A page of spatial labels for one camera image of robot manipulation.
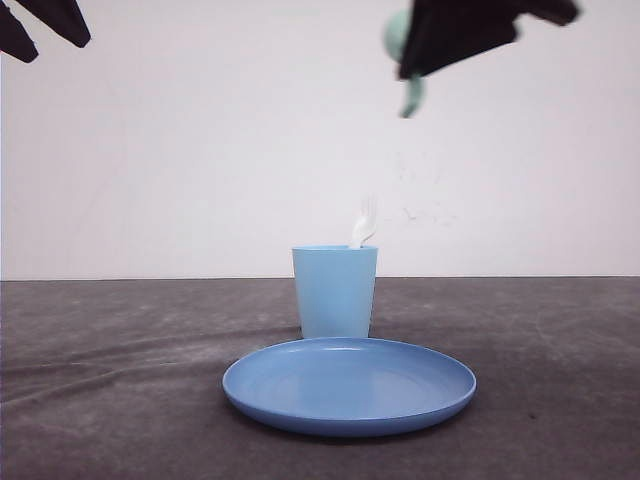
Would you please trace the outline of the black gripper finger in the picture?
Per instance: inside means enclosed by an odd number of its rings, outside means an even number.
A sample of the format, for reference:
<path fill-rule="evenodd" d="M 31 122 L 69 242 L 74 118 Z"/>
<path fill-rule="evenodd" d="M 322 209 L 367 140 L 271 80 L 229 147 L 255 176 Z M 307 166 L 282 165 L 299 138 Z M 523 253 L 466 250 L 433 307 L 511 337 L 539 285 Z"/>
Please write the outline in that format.
<path fill-rule="evenodd" d="M 35 44 L 8 7 L 1 8 L 0 22 L 1 52 L 24 63 L 34 61 L 38 56 Z"/>
<path fill-rule="evenodd" d="M 19 0 L 19 4 L 74 46 L 84 48 L 91 40 L 76 0 Z"/>
<path fill-rule="evenodd" d="M 523 0 L 521 8 L 558 26 L 571 24 L 581 14 L 581 9 L 573 0 Z"/>
<path fill-rule="evenodd" d="M 398 77 L 426 76 L 512 43 L 518 8 L 507 1 L 415 1 Z"/>

